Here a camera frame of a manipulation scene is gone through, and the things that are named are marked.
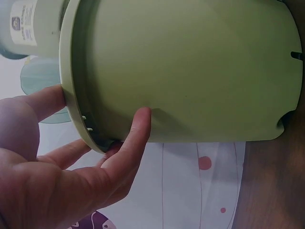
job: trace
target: wooden surface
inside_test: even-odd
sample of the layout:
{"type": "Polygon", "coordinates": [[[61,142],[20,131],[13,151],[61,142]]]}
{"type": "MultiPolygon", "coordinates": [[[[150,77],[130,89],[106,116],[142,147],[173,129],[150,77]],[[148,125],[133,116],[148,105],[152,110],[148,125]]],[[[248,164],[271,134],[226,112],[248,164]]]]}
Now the wooden surface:
{"type": "MultiPolygon", "coordinates": [[[[305,0],[286,3],[298,26],[304,53],[305,0]]],[[[273,141],[246,145],[233,228],[305,228],[305,83],[285,133],[273,141]]]]}

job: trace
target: red dot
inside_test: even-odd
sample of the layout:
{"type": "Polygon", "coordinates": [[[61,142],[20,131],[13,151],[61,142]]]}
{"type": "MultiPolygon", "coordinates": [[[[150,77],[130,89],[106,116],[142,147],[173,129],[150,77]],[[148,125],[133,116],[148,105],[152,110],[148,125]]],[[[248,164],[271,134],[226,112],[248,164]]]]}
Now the red dot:
{"type": "Polygon", "coordinates": [[[208,170],[212,167],[212,161],[208,156],[199,158],[199,168],[201,170],[208,170]]]}

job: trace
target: bottle label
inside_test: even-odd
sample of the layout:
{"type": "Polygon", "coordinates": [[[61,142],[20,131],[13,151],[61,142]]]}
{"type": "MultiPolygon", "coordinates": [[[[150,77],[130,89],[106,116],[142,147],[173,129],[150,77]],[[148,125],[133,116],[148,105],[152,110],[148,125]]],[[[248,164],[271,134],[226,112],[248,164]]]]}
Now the bottle label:
{"type": "Polygon", "coordinates": [[[34,33],[34,14],[37,0],[13,3],[10,11],[10,35],[15,44],[37,46],[34,33]]]}

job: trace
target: hand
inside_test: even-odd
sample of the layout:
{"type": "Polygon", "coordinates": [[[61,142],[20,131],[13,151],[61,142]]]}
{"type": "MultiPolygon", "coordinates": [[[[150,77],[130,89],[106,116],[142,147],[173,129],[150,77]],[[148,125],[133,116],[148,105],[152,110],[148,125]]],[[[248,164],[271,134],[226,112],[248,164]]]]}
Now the hand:
{"type": "Polygon", "coordinates": [[[0,101],[0,215],[9,229],[66,229],[129,192],[150,136],[141,108],[123,144],[96,167],[65,170],[90,148],[78,140],[37,157],[38,123],[65,106],[61,86],[0,101]]]}

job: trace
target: logo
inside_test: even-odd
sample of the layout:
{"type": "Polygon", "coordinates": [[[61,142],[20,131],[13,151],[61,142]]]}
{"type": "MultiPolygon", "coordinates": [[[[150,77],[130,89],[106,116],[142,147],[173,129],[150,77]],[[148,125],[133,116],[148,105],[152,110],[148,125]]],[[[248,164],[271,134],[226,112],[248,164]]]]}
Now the logo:
{"type": "Polygon", "coordinates": [[[20,17],[13,17],[11,19],[11,25],[15,31],[20,31],[20,17]]]}

